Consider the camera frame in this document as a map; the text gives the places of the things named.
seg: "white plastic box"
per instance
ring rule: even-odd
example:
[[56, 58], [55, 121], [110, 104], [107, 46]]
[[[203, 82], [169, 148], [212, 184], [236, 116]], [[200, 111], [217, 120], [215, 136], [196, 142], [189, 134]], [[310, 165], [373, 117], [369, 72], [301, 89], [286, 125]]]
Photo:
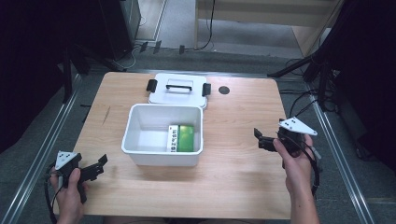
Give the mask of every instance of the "white plastic box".
[[[166, 152], [169, 125], [194, 127], [193, 152]], [[137, 165], [194, 166], [203, 151], [203, 110], [194, 105], [133, 105], [122, 151]]]

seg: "white box lid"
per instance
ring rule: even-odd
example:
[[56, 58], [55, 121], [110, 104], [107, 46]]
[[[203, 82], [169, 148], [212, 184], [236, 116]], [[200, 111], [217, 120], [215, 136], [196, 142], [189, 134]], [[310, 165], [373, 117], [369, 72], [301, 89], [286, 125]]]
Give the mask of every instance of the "white box lid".
[[155, 79], [157, 86], [149, 95], [150, 104], [197, 105], [206, 108], [207, 98], [203, 96], [206, 77], [159, 73]]

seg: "black hole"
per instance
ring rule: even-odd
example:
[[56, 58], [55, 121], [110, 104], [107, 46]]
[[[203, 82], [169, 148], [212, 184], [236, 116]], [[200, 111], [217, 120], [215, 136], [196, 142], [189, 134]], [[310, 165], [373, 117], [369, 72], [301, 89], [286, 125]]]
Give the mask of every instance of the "black hole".
[[219, 92], [223, 95], [227, 95], [228, 93], [230, 93], [230, 88], [226, 86], [222, 86], [219, 88]]

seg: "hand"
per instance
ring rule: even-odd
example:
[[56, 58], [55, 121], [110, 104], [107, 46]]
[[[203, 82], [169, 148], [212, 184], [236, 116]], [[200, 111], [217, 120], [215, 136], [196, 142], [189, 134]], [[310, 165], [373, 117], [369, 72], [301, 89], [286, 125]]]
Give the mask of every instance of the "hand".
[[[68, 188], [62, 188], [56, 196], [56, 201], [59, 206], [59, 220], [58, 224], [75, 224], [78, 223], [84, 215], [84, 206], [81, 203], [79, 197], [77, 184], [81, 172], [78, 168], [74, 169], [72, 174], [69, 176]], [[57, 175], [51, 175], [50, 183], [55, 192], [58, 191], [58, 177]]]
[[[304, 139], [305, 143], [312, 147], [313, 141], [308, 134], [304, 135]], [[278, 139], [274, 140], [274, 147], [285, 163], [286, 187], [290, 195], [310, 190], [311, 163], [305, 154], [300, 153], [298, 157], [293, 158]], [[313, 158], [312, 151], [308, 147], [305, 148], [305, 151]]]

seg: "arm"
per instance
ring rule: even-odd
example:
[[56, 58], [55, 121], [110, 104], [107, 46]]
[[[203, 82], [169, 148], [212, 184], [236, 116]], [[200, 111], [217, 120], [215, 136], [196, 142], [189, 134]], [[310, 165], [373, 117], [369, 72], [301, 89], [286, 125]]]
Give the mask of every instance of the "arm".
[[[311, 137], [308, 134], [304, 137], [305, 142], [312, 146]], [[285, 163], [286, 187], [291, 200], [291, 223], [319, 223], [317, 208], [311, 193], [311, 163], [309, 159], [304, 153], [293, 158], [278, 139], [274, 140], [274, 147]], [[312, 157], [311, 150], [308, 148], [305, 150]]]
[[[58, 224], [77, 224], [84, 215], [84, 207], [77, 189], [79, 177], [80, 170], [76, 168], [69, 177], [68, 188], [61, 189], [56, 196], [60, 213]], [[56, 192], [58, 188], [58, 177], [52, 175], [50, 183]]]

